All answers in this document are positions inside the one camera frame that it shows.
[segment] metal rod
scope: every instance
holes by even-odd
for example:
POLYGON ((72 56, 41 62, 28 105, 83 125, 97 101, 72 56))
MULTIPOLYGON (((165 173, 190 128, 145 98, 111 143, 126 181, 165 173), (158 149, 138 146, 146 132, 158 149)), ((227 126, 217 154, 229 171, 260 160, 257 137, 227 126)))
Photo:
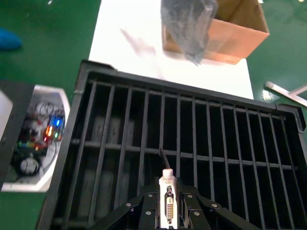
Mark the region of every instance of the metal rod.
POLYGON ((93 187, 93 194, 92 194, 92 201, 91 201, 91 207, 90 207, 90 214, 88 218, 88 222, 90 225, 92 225, 94 222, 94 215, 95 215, 97 196, 98 196, 98 188, 99 188, 103 161, 105 157, 106 138, 107 138, 109 123, 110 123, 110 118, 111 118, 114 92, 115 92, 115 86, 112 85, 111 91, 109 94, 109 101, 108 101, 107 109, 106 109, 106 121, 104 124, 104 130, 103 130, 103 134, 101 138, 100 151, 99 151, 99 157, 98 157, 98 163, 97 163, 97 169, 96 169, 96 175, 95 175, 95 181, 94 181, 94 187, 93 187))
POLYGON ((143 126, 142 126, 142 140, 141 140, 141 153, 140 153, 140 167, 139 167, 139 179, 137 194, 140 194, 141 188, 144 186, 144 156, 147 141, 147 114, 148 114, 148 101, 149 92, 145 92, 145 102, 144 102, 144 114, 143 114, 143 126))
POLYGON ((208 135, 208 149, 209 149, 209 171, 210 171, 210 189, 211 189, 211 200, 215 201, 214 194, 214 175, 213 175, 213 155, 212 155, 212 143, 211 143, 211 124, 210 124, 210 106, 207 102, 207 135, 208 135))
POLYGON ((298 94, 300 94, 300 93, 303 93, 303 92, 305 92, 305 91, 307 91, 307 84, 305 84, 305 85, 303 85, 303 86, 301 86, 301 87, 298 87, 298 88, 295 89, 295 90, 292 90, 291 92, 289 92, 289 94, 290 94, 291 96, 294 96, 294 95, 298 95, 298 94))
POLYGON ((293 164, 292 155, 291 155, 291 151, 290 151, 288 136, 287 136, 287 133, 286 133, 286 128, 285 128, 283 119, 282 119, 282 126, 283 126, 283 134, 284 134, 284 138, 285 138, 285 141, 286 141, 289 158, 290 158, 290 161, 291 161, 291 167, 292 167, 292 172, 293 172, 293 176, 294 176, 294 180, 295 180, 295 185, 296 185, 297 192, 298 192, 298 197, 299 197, 299 200, 300 200, 300 204, 302 206, 305 224, 307 224, 306 211, 305 211, 305 208, 304 208, 302 195, 301 195, 301 192, 299 190, 298 181, 297 181, 297 177, 296 177, 296 174, 295 174, 294 164, 293 164))
POLYGON ((177 97, 177 156, 176 156, 176 177, 180 177, 180 94, 177 97))
POLYGON ((244 180, 242 156, 241 156, 241 147, 240 147, 240 139, 239 139, 238 121, 237 121, 237 117, 236 117, 236 107, 235 106, 234 106, 234 118, 235 118, 235 128, 236 128, 236 144, 237 144, 237 147, 238 147, 239 165, 240 165, 240 173, 241 173, 241 181, 242 181, 242 191, 243 191, 243 201, 244 201, 244 209, 245 209, 245 219, 247 221, 249 221, 248 203, 247 203, 247 198, 246 198, 246 189, 245 189, 245 180, 244 180))
POLYGON ((228 169, 228 156, 227 156, 227 146, 226 146, 226 132, 225 132, 225 121, 224 121, 224 110, 223 110, 222 105, 220 107, 220 112, 221 112, 223 147, 224 147, 224 158, 225 158, 225 173, 226 173, 226 184, 227 184, 228 209, 230 211, 232 211, 229 169, 228 169))
POLYGON ((266 82, 265 86, 268 87, 269 89, 274 90, 274 91, 282 94, 283 96, 286 96, 286 97, 290 98, 291 100, 293 100, 297 103, 300 103, 303 106, 307 107, 307 100, 297 96, 296 94, 293 94, 293 92, 289 92, 288 90, 285 90, 284 88, 282 88, 278 85, 275 85, 274 83, 272 83, 270 81, 266 82))
POLYGON ((275 145, 277 160, 278 160, 278 164, 279 164, 279 167, 280 167, 279 170, 280 170, 280 174, 281 174, 281 177, 282 177, 283 192, 284 192, 284 196, 285 196, 285 199, 286 199, 286 204, 287 204, 287 209, 288 209, 288 213, 289 213, 289 219, 290 219, 290 223, 291 223, 291 228, 294 229, 295 227, 294 227, 294 222, 293 222, 293 217, 292 217, 292 211, 291 211, 291 208, 290 208, 288 192, 287 192, 286 184, 285 184, 285 181, 284 181, 282 163, 281 163, 281 160, 280 160, 279 150, 278 150, 278 146, 277 146, 277 141, 276 141, 276 135, 275 135, 275 130, 274 130, 274 124, 273 124, 272 116, 270 116, 270 124, 271 124, 271 130, 272 130, 272 134, 273 134, 273 139, 274 139, 274 145, 275 145))
POLYGON ((85 138, 86 138, 86 133, 87 133, 87 128, 88 128, 88 123, 89 123, 89 120, 90 120, 92 107, 93 107, 93 103, 94 103, 96 87, 97 87, 97 84, 96 84, 96 81, 94 81, 93 84, 92 84, 92 89, 91 89, 91 94, 90 94, 89 101, 88 101, 88 106, 86 108, 84 126, 83 126, 82 133, 81 133, 81 139, 80 139, 80 144, 79 144, 79 148, 78 148, 76 164, 75 164, 73 174, 72 174, 71 187, 70 187, 70 190, 69 190, 69 195, 68 195, 68 199, 67 199, 67 203, 66 203, 64 220, 63 220, 63 225, 62 225, 63 230, 66 230, 67 227, 68 227, 68 220, 69 220, 69 217, 70 217, 70 214, 71 214, 71 206, 72 206, 74 192, 75 192, 77 179, 78 179, 78 175, 79 175, 79 168, 80 168, 80 164, 81 164, 81 159, 82 159, 82 154, 83 154, 83 149, 84 149, 84 143, 85 143, 85 138))
POLYGON ((127 133, 128 133, 128 123, 129 123, 129 115, 130 115, 130 106, 131 106, 131 98, 132 98, 132 88, 129 87, 127 104, 126 104, 126 112, 125 112, 125 121, 124 121, 124 129, 123 129, 123 139, 121 142, 121 150, 119 157, 119 165, 118 165, 118 174, 117 174, 117 182, 116 182, 116 192, 115 192, 115 200, 114 200, 114 209, 120 206, 120 195, 122 193, 121 190, 121 181, 122 174, 125 163, 125 153, 126 153, 126 142, 127 142, 127 133))
POLYGON ((259 126, 260 126, 261 138, 262 138, 263 151, 264 151, 266 166, 267 166, 268 175, 269 175, 270 189, 271 189, 271 195, 272 195, 272 200, 273 200, 273 206, 274 206, 277 228, 280 229, 280 223, 279 223, 278 212, 277 212, 277 205, 276 205, 276 201, 275 201, 275 194, 274 194, 273 182, 272 182, 272 177, 271 177, 271 170, 270 170, 270 167, 269 167, 269 158, 268 158, 268 153, 267 153, 267 149, 266 149, 260 113, 258 113, 258 120, 259 120, 259 126))
POLYGON ((261 200, 261 194, 260 194, 260 185, 259 185, 257 166, 256 166, 256 158, 255 158, 255 152, 254 152, 254 144, 253 144, 253 138, 252 138, 252 135, 251 135, 250 120, 249 120, 247 108, 246 108, 246 120, 247 120, 247 123, 248 123, 248 136, 249 136, 251 156, 252 156, 252 160, 253 160, 254 175, 255 175, 255 180, 256 180, 256 188, 257 188, 257 197, 258 197, 258 204, 259 204, 261 226, 262 226, 262 229, 265 229, 263 207, 262 207, 262 200, 261 200))
POLYGON ((192 123, 193 123, 193 174, 194 187, 198 188, 197 180, 197 146, 196 146, 196 115, 195 115, 195 98, 192 100, 192 123))
POLYGON ((162 93, 161 98, 161 114, 160 114, 160 139, 159 149, 163 149, 163 138, 164 138, 164 113, 165 113, 165 92, 162 93))

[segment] white metal bar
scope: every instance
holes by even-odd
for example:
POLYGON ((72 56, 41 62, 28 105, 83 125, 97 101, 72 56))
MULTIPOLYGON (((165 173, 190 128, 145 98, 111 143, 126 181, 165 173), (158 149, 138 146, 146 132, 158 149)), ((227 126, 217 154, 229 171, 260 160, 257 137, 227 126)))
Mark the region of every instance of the white metal bar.
POLYGON ((280 94, 282 94, 283 96, 286 96, 290 99, 292 99, 293 101, 302 104, 303 106, 307 107, 307 100, 297 96, 297 95, 291 95, 290 92, 288 90, 285 90, 284 88, 275 85, 274 83, 268 81, 265 83, 265 86, 271 90, 274 90, 280 94))
POLYGON ((297 88, 297 89, 295 89, 295 90, 293 90, 291 92, 289 92, 289 94, 291 96, 294 96, 294 95, 298 95, 298 94, 300 94, 302 92, 305 92, 305 91, 307 91, 307 84, 303 85, 303 86, 301 86, 301 87, 299 87, 299 88, 297 88))

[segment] clear plastic bag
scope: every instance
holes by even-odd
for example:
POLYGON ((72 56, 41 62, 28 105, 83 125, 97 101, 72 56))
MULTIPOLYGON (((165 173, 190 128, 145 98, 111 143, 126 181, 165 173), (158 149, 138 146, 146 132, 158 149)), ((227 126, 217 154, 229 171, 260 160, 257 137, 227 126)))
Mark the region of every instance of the clear plastic bag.
POLYGON ((161 0, 161 18, 186 59, 200 64, 207 47, 215 0, 161 0))

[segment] green floor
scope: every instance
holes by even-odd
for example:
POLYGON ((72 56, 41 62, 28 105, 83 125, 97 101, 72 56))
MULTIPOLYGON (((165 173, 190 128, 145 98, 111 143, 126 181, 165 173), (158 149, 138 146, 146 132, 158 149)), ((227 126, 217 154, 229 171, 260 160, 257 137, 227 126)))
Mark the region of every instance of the green floor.
MULTIPOLYGON (((0 27, 23 41, 22 49, 0 53, 0 78, 61 87, 71 99, 80 62, 89 56, 100 0, 48 2, 0 0, 0 27)), ((307 82, 307 2, 264 2, 271 35, 248 58, 256 100, 263 100, 266 81, 289 90, 307 82)), ((295 104, 277 96, 269 103, 295 104)), ((0 193, 1 229, 34 229, 44 197, 0 193)))

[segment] blue object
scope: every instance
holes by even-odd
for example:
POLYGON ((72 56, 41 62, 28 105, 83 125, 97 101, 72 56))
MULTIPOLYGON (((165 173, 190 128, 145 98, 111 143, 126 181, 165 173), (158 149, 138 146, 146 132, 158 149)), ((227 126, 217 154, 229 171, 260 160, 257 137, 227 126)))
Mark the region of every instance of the blue object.
POLYGON ((0 50, 14 50, 21 47, 22 42, 14 33, 0 28, 0 50))

